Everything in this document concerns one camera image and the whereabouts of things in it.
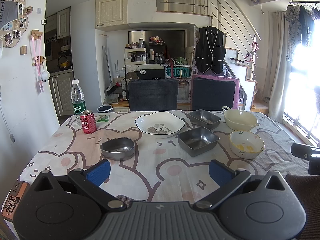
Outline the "lemon pattern ceramic bowl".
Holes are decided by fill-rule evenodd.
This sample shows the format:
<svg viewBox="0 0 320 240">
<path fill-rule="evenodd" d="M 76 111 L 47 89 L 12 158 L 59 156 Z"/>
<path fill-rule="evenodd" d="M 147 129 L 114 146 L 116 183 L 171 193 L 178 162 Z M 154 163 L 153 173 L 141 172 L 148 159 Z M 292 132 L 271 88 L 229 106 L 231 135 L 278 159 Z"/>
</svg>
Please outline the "lemon pattern ceramic bowl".
<svg viewBox="0 0 320 240">
<path fill-rule="evenodd" d="M 248 131 L 234 131 L 229 135 L 232 152 L 242 158 L 252 160 L 265 149 L 264 141 L 256 134 Z"/>
</svg>

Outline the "oval steel bowl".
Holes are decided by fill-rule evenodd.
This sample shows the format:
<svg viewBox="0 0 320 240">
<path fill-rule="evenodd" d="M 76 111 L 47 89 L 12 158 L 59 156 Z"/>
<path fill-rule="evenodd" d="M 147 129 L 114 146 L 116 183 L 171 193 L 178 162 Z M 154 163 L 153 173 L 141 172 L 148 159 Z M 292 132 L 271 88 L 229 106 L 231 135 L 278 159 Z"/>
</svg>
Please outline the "oval steel bowl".
<svg viewBox="0 0 320 240">
<path fill-rule="evenodd" d="M 135 142 L 130 138 L 115 138 L 100 145 L 102 155 L 111 160 L 125 161 L 135 155 Z"/>
</svg>

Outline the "square steel tray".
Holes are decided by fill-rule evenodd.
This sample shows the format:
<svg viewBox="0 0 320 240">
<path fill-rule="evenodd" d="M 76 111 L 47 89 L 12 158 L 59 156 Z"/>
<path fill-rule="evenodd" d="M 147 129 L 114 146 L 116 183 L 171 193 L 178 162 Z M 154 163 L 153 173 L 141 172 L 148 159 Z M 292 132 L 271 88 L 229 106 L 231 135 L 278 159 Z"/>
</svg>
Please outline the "square steel tray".
<svg viewBox="0 0 320 240">
<path fill-rule="evenodd" d="M 209 130 L 217 128 L 221 118 L 206 110 L 196 110 L 189 113 L 190 122 L 194 125 L 205 127 Z"/>
<path fill-rule="evenodd" d="M 178 143 L 191 157 L 212 150 L 220 138 L 205 127 L 198 127 L 178 134 Z"/>
</svg>

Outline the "cream bowl with handles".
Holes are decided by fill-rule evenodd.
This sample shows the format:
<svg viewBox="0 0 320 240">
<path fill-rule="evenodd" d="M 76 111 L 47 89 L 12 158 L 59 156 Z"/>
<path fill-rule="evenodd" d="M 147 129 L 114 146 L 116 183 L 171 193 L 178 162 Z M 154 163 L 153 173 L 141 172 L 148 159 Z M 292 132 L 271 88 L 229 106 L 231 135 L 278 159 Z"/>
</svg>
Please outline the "cream bowl with handles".
<svg viewBox="0 0 320 240">
<path fill-rule="evenodd" d="M 227 106 L 223 106 L 222 110 L 226 125 L 234 131 L 250 131 L 259 126 L 257 118 L 250 112 Z"/>
</svg>

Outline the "white plate with dark rim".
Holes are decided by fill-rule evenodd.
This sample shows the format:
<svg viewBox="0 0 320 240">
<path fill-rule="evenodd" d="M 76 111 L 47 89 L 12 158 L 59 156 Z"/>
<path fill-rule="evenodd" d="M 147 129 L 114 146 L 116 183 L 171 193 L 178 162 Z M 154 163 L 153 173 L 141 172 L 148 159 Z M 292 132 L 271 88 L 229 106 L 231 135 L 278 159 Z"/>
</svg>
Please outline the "white plate with dark rim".
<svg viewBox="0 0 320 240">
<path fill-rule="evenodd" d="M 170 112 L 140 116 L 135 124 L 142 133 L 159 139 L 173 137 L 185 127 L 185 121 Z"/>
</svg>

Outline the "red soda can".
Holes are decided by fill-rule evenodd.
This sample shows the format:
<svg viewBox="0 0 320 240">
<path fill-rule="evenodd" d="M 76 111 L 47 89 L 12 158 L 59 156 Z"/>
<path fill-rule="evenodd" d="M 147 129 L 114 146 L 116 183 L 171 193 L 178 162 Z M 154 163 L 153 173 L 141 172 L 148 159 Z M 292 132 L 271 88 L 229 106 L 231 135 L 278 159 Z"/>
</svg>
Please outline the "red soda can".
<svg viewBox="0 0 320 240">
<path fill-rule="evenodd" d="M 82 111 L 80 113 L 80 121 L 85 134 L 91 134 L 97 130 L 94 114 L 91 110 Z"/>
</svg>

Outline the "green snack packet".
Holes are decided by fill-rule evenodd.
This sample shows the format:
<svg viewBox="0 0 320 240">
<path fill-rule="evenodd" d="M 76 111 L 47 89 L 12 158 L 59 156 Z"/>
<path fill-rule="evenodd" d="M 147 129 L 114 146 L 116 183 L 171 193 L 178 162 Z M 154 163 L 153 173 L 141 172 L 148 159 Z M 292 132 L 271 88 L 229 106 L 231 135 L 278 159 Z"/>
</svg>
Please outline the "green snack packet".
<svg viewBox="0 0 320 240">
<path fill-rule="evenodd" d="M 109 115 L 97 115 L 95 117 L 95 122 L 108 122 L 110 119 Z"/>
</svg>

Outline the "bear pattern tablecloth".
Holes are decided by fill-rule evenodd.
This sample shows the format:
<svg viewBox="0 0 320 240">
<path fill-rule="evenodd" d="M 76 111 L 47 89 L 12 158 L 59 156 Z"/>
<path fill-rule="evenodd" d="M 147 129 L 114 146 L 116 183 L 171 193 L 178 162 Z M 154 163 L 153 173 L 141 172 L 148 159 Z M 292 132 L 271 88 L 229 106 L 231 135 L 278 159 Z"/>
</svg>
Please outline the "bear pattern tablecloth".
<svg viewBox="0 0 320 240">
<path fill-rule="evenodd" d="M 219 137 L 217 145 L 192 157 L 181 149 L 175 136 L 158 139 L 141 132 L 135 124 L 140 116 L 140 112 L 112 113 L 110 120 L 99 124 L 92 134 L 84 133 L 75 119 L 69 118 L 27 163 L 19 180 L 32 183 L 43 170 L 65 175 L 75 168 L 87 169 L 103 158 L 103 142 L 122 137 L 136 143 L 136 153 L 126 161 L 111 161 L 111 174 L 101 187 L 114 196 L 194 203 L 218 188 L 208 174 L 213 159 L 233 170 L 245 168 L 256 175 L 264 175 L 268 170 L 278 170 L 283 175 L 308 174 L 307 161 L 291 154 L 293 140 L 264 114 L 255 114 L 259 125 L 252 132 L 264 141 L 265 149 L 252 160 L 241 159 L 232 152 L 231 129 L 224 121 L 214 130 Z"/>
</svg>

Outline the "beige curtain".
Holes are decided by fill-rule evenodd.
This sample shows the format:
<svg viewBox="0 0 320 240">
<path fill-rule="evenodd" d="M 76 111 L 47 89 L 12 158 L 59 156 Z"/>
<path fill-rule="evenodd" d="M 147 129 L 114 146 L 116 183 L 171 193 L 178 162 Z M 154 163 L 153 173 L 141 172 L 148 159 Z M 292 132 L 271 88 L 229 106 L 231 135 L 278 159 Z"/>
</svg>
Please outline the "beige curtain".
<svg viewBox="0 0 320 240">
<path fill-rule="evenodd" d="M 285 13 L 269 13 L 268 47 L 266 76 L 262 90 L 263 99 L 268 99 L 268 117 L 282 122 L 285 108 L 285 95 L 289 81 L 291 64 L 287 61 L 289 47 L 289 27 Z"/>
</svg>

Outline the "orange patterned card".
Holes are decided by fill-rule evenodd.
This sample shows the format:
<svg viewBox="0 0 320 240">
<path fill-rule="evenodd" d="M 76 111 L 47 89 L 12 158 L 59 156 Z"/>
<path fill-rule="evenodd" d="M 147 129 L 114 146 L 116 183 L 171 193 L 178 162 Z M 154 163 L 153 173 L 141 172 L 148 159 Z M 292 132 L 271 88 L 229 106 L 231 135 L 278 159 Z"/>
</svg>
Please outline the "orange patterned card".
<svg viewBox="0 0 320 240">
<path fill-rule="evenodd" d="M 30 184 L 26 181 L 17 180 L 15 182 L 2 208 L 2 217 L 5 220 L 13 222 L 15 211 L 29 187 Z"/>
</svg>

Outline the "grey trash bin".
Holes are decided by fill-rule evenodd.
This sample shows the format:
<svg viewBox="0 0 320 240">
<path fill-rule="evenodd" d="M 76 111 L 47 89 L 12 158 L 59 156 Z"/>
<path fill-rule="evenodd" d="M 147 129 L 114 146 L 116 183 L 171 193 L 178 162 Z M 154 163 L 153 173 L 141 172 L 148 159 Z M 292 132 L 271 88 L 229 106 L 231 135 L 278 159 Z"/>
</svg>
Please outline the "grey trash bin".
<svg viewBox="0 0 320 240">
<path fill-rule="evenodd" d="M 98 113 L 107 113 L 107 112 L 113 112 L 113 107 L 111 105 L 102 105 L 97 108 Z"/>
</svg>

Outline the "clear water bottle green label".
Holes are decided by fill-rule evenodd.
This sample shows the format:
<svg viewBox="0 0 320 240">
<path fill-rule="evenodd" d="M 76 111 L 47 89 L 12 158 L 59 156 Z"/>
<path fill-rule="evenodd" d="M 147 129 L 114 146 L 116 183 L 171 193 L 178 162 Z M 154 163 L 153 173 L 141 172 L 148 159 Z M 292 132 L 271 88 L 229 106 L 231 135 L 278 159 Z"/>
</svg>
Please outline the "clear water bottle green label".
<svg viewBox="0 0 320 240">
<path fill-rule="evenodd" d="M 80 122 L 80 114 L 86 110 L 86 104 L 84 92 L 79 85 L 78 79 L 72 81 L 71 100 L 76 120 Z"/>
</svg>

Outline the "left dark chair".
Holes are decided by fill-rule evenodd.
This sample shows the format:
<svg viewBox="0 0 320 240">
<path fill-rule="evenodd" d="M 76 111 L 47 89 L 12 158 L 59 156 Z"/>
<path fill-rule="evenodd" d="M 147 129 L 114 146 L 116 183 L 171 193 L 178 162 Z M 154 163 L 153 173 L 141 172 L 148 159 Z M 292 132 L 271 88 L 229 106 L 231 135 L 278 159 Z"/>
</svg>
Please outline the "left dark chair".
<svg viewBox="0 0 320 240">
<path fill-rule="evenodd" d="M 129 108 L 134 111 L 170 111 L 177 109 L 176 79 L 131 80 Z"/>
</svg>

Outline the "poizon sign box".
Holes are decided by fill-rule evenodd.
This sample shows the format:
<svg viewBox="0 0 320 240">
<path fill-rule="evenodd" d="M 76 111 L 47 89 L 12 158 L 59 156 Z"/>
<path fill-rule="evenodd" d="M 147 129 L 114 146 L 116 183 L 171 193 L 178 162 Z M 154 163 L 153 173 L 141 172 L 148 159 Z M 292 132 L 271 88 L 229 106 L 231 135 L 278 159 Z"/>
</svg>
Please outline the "poizon sign box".
<svg viewBox="0 0 320 240">
<path fill-rule="evenodd" d="M 165 78 L 190 79 L 193 74 L 192 66 L 165 64 Z"/>
</svg>

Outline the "black vest on hanger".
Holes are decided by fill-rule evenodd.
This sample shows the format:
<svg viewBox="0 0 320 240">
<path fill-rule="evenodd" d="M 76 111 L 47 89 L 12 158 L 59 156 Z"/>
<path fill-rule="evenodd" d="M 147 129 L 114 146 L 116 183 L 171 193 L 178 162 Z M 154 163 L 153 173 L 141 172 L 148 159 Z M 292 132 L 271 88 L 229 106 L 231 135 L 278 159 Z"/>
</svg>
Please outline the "black vest on hanger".
<svg viewBox="0 0 320 240">
<path fill-rule="evenodd" d="M 199 72 L 220 75 L 225 61 L 224 33 L 216 27 L 202 27 L 196 45 L 196 66 Z"/>
</svg>

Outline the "hanging dark clothes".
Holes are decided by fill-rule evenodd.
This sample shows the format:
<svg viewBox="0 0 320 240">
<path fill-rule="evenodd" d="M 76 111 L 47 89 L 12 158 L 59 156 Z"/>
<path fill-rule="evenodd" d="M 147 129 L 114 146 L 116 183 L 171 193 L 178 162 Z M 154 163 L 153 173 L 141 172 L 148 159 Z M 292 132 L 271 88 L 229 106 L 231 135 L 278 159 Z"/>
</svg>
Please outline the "hanging dark clothes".
<svg viewBox="0 0 320 240">
<path fill-rule="evenodd" d="M 296 47 L 299 44 L 305 46 L 310 42 L 315 22 L 319 21 L 319 9 L 312 7 L 308 10 L 303 5 L 289 5 L 285 12 L 285 20 L 289 30 L 286 60 L 291 63 Z"/>
</svg>

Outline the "shelf with bottles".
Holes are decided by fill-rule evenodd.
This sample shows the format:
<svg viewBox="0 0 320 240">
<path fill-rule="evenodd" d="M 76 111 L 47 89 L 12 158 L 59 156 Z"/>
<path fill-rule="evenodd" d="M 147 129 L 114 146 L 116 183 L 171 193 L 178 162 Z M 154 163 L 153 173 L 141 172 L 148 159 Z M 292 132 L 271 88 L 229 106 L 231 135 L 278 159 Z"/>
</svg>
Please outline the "shelf with bottles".
<svg viewBox="0 0 320 240">
<path fill-rule="evenodd" d="M 138 42 L 130 42 L 124 49 L 124 61 L 142 62 L 145 64 L 159 64 L 165 61 L 166 48 L 159 37 L 150 37 L 148 41 L 139 38 Z"/>
</svg>

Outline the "cream upper cabinet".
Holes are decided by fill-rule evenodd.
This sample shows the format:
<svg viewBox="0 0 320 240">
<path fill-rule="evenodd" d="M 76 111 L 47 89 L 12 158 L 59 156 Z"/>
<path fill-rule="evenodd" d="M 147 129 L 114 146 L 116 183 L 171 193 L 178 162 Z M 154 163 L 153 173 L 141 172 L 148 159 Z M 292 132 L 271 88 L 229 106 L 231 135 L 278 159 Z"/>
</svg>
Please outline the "cream upper cabinet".
<svg viewBox="0 0 320 240">
<path fill-rule="evenodd" d="M 95 27 L 127 24 L 127 0 L 95 0 Z"/>
</svg>

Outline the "staircase railing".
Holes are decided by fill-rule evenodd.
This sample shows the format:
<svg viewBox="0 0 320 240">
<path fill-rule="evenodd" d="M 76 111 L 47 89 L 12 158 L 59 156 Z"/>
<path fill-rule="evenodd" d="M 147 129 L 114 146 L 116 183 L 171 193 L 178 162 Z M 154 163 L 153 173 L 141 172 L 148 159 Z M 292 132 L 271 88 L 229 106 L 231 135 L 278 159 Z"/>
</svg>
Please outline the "staircase railing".
<svg viewBox="0 0 320 240">
<path fill-rule="evenodd" d="M 255 60 L 261 37 L 236 0 L 157 0 L 157 9 L 209 16 L 211 25 L 225 33 L 225 47 L 236 50 L 231 61 L 247 68 L 247 81 L 255 79 Z"/>
</svg>

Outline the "white plush keychain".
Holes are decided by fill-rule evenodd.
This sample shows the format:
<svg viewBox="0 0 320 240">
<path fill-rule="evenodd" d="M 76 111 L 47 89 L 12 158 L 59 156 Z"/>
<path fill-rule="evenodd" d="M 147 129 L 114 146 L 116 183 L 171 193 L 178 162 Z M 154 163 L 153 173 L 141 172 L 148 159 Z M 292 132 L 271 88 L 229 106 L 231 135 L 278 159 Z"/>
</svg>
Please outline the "white plush keychain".
<svg viewBox="0 0 320 240">
<path fill-rule="evenodd" d="M 41 82 L 47 82 L 50 78 L 50 73 L 48 71 L 42 71 L 39 75 Z"/>
</svg>

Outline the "photo collage wall board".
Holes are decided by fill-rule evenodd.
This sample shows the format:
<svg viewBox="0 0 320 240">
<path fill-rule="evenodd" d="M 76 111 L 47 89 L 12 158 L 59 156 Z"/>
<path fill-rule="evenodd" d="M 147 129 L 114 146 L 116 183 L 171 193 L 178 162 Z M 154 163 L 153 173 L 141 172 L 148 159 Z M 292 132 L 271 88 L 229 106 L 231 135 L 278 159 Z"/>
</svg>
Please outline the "photo collage wall board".
<svg viewBox="0 0 320 240">
<path fill-rule="evenodd" d="M 1 0 L 1 49 L 18 44 L 27 30 L 28 15 L 32 11 L 27 0 Z"/>
</svg>

